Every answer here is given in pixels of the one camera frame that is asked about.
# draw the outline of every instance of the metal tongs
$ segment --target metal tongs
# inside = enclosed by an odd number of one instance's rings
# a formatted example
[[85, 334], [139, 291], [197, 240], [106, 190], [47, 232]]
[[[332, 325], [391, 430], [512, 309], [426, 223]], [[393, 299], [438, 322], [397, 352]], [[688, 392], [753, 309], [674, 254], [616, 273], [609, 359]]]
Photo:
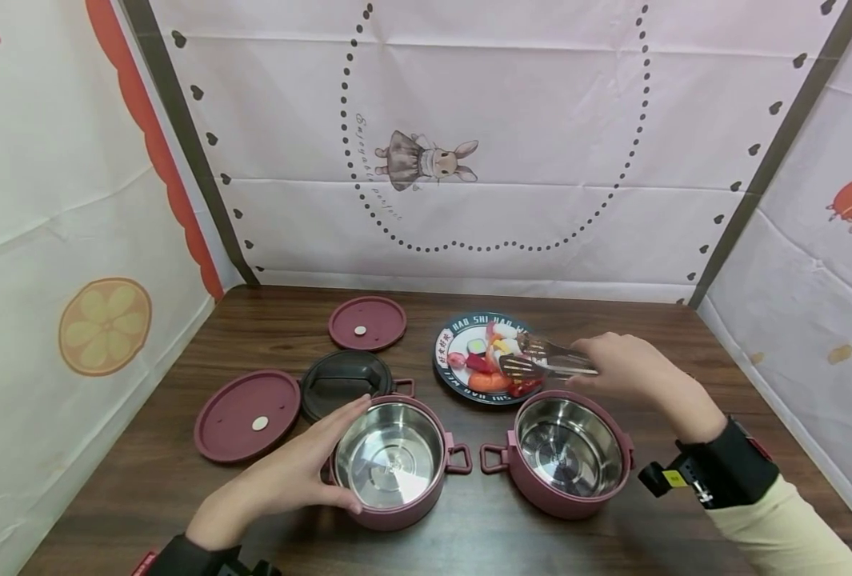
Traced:
[[499, 369], [513, 381], [543, 381], [547, 378], [570, 380], [570, 377], [578, 374], [599, 374], [589, 357], [582, 352], [555, 345], [530, 332], [518, 334], [516, 342], [522, 356], [503, 356], [499, 359]]

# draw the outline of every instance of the maroon pot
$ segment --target maroon pot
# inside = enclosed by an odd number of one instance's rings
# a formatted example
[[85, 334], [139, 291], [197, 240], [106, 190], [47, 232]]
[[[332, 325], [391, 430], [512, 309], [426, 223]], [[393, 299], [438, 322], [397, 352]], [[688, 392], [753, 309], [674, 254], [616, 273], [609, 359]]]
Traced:
[[[505, 446], [480, 447], [484, 474], [508, 470], [528, 501], [552, 516], [597, 513], [627, 482], [634, 445], [595, 402], [568, 390], [545, 390], [525, 402]], [[488, 454], [499, 463], [488, 463]]]
[[[451, 463], [458, 451], [464, 466]], [[445, 473], [471, 470], [467, 446], [423, 402], [399, 394], [374, 399], [330, 456], [330, 480], [355, 492], [362, 513], [352, 517], [372, 530], [412, 526], [435, 506]]]

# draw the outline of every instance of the wooden table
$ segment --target wooden table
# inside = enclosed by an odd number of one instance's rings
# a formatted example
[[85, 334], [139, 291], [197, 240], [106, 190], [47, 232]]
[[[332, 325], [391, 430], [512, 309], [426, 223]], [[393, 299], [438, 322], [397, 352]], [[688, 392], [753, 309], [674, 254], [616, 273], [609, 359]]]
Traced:
[[[218, 305], [96, 473], [38, 548], [22, 574], [127, 576], [148, 550], [183, 532], [201, 500], [240, 467], [203, 460], [193, 444], [202, 405], [250, 370], [296, 377], [335, 350], [330, 312], [357, 296], [346, 290], [239, 287]], [[487, 409], [438, 383], [431, 353], [456, 314], [496, 310], [569, 343], [602, 332], [650, 340], [704, 382], [775, 456], [782, 471], [852, 548], [852, 514], [717, 340], [685, 306], [392, 293], [406, 308], [406, 336], [381, 352], [395, 377], [415, 378], [416, 394], [457, 442], [476, 454], [502, 442], [514, 410]], [[636, 443], [637, 462], [673, 457], [673, 436], [644, 406], [601, 400]], [[294, 433], [306, 429], [299, 421]], [[250, 529], [242, 559], [269, 558], [286, 576], [420, 574], [751, 574], [694, 501], [676, 490], [656, 499], [636, 479], [600, 515], [564, 522], [533, 508], [506, 474], [446, 478], [442, 498], [416, 526], [369, 532], [340, 510], [313, 508], [264, 519]]]

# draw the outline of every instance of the wrist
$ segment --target wrist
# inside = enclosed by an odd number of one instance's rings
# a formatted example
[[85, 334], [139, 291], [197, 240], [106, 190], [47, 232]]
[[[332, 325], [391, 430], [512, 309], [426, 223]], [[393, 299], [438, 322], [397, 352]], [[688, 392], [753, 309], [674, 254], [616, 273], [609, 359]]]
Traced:
[[199, 506], [186, 528], [186, 538], [204, 550], [226, 550], [239, 544], [258, 517], [248, 494], [235, 482], [221, 486]]
[[727, 418], [700, 382], [679, 371], [658, 388], [655, 405], [685, 444], [716, 440]]

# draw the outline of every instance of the rabbit illustration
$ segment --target rabbit illustration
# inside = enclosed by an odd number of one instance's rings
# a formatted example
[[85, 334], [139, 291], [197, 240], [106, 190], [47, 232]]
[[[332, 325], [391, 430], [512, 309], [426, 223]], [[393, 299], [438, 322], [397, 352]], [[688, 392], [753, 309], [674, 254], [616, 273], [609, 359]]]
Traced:
[[452, 174], [464, 182], [476, 182], [478, 176], [463, 164], [461, 158], [467, 158], [478, 149], [479, 142], [470, 140], [456, 147], [454, 152], [443, 150], [428, 141], [424, 134], [406, 135], [394, 130], [387, 148], [374, 151], [378, 158], [387, 158], [387, 166], [378, 166], [376, 174], [387, 174], [396, 190], [406, 190], [420, 178], [448, 178]]

